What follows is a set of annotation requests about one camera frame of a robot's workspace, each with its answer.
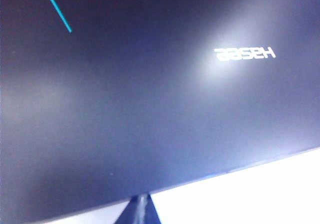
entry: matte surface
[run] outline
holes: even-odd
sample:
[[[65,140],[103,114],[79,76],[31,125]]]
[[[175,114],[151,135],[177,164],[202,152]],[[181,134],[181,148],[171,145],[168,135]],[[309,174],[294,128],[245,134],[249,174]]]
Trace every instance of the matte surface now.
[[[5,224],[320,146],[320,0],[1,1]]]

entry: teal line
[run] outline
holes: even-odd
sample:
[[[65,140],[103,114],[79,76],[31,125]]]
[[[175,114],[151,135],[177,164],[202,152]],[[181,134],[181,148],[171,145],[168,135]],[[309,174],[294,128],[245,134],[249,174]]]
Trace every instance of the teal line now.
[[[60,18],[62,19],[63,23],[65,24],[66,28],[68,29],[68,31],[71,33],[72,29],[70,28],[67,20],[65,19],[64,15],[62,14],[61,10],[59,9],[57,3],[55,2],[55,0],[50,0],[51,3],[53,4],[54,8],[56,9],[56,11],[58,12]]]

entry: white surface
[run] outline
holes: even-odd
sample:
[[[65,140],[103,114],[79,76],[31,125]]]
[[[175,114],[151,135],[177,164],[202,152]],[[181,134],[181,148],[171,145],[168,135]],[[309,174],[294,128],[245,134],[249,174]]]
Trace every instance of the white surface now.
[[[115,204],[60,220],[46,222],[46,224],[113,224],[128,203],[129,201]]]
[[[151,197],[162,224],[320,224],[320,149]]]

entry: laptop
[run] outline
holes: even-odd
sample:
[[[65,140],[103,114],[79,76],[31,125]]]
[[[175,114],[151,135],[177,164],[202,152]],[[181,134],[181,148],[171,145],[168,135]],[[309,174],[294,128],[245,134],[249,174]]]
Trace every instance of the laptop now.
[[[1,1],[4,224],[320,146],[320,0]]]

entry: hasee logo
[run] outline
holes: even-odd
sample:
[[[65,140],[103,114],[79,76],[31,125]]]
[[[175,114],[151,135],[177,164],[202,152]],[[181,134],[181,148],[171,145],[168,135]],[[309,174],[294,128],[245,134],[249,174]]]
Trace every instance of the hasee logo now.
[[[271,47],[265,50],[263,47],[251,47],[251,48],[215,48],[214,51],[217,53],[216,57],[220,61],[229,60],[241,60],[241,59],[260,59],[268,58],[271,55],[275,58],[275,53]]]

